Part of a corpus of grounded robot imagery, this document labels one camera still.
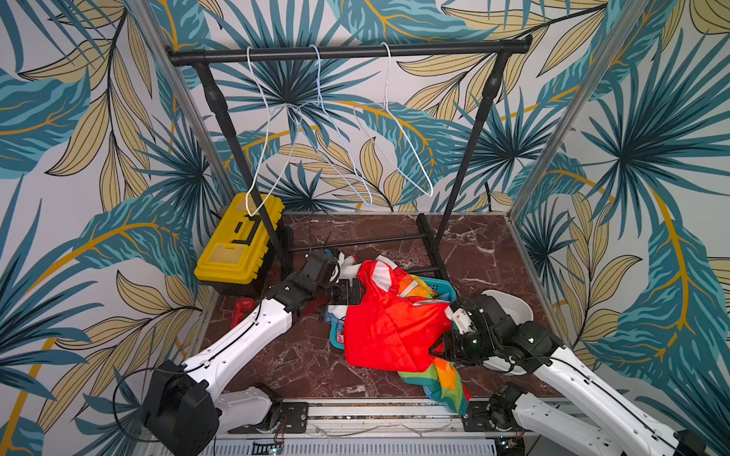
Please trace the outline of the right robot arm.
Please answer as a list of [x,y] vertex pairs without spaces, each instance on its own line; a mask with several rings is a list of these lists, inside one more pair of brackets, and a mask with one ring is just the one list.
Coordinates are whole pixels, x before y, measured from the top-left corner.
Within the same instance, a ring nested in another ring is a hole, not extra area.
[[703,455],[701,437],[675,431],[625,399],[588,368],[560,337],[533,319],[521,298],[486,291],[453,302],[452,328],[430,353],[508,376],[532,375],[585,414],[558,410],[515,383],[463,413],[467,431],[533,431],[576,455]]

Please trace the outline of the rainbow jacket red hood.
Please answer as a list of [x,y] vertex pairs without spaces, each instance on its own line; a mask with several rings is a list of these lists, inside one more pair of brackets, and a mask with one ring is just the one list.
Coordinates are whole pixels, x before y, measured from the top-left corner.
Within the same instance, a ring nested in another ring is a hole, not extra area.
[[429,349],[452,330],[450,302],[379,256],[361,262],[356,279],[365,287],[359,306],[346,306],[344,356],[356,368],[395,372],[407,384],[424,389],[429,399],[462,415],[471,395],[454,364]]

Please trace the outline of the light blue wire hanger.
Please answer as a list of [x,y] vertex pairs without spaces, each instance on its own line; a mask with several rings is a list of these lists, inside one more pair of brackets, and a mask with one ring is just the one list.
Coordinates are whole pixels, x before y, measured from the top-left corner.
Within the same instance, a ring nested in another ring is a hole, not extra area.
[[319,52],[319,48],[312,44],[310,45],[310,48],[315,53],[316,61],[317,61],[317,75],[316,75],[316,90],[317,90],[317,97],[314,102],[303,102],[302,104],[294,104],[294,110],[298,112],[298,115],[300,115],[300,118],[304,118],[304,115],[302,113],[302,108],[309,105],[315,105],[319,106],[321,109],[321,113],[327,118],[328,122],[330,123],[330,126],[336,131],[336,136],[340,139],[340,145],[344,148],[346,154],[347,154],[347,160],[343,163],[344,166],[347,166],[351,171],[353,176],[355,177],[356,181],[360,181],[362,187],[365,189],[365,192],[367,193],[367,197],[364,197],[362,193],[359,190],[355,189],[355,184],[351,184],[349,180],[346,180],[346,178],[340,173],[340,171],[336,171],[336,174],[346,182],[346,185],[359,197],[359,199],[362,201],[363,204],[367,206],[372,206],[374,203],[374,197],[373,194],[365,182],[364,176],[357,171],[357,167],[355,166],[355,160],[353,157],[353,154],[348,146],[346,144],[345,139],[346,137],[342,134],[340,128],[336,124],[336,121],[333,119],[332,115],[328,111],[328,109],[325,106],[325,102],[322,95],[322,89],[321,89],[321,68],[322,68],[322,58],[321,53]]

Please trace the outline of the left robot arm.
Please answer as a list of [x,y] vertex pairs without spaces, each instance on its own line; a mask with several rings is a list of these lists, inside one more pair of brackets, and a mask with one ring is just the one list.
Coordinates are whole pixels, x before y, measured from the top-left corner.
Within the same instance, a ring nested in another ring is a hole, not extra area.
[[165,361],[152,374],[141,408],[144,427],[174,455],[198,455],[221,433],[277,431],[281,397],[258,385],[225,393],[233,378],[302,317],[322,306],[357,306],[365,288],[353,260],[313,252],[271,286],[256,309],[208,348],[182,363]]

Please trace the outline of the rainbow striped jacket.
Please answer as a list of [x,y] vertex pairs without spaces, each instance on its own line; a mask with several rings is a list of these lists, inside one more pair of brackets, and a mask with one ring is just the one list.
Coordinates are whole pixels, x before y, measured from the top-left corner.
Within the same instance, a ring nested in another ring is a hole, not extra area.
[[330,305],[325,313],[325,322],[330,324],[329,340],[331,345],[344,350],[344,322],[347,315],[347,307],[344,305]]

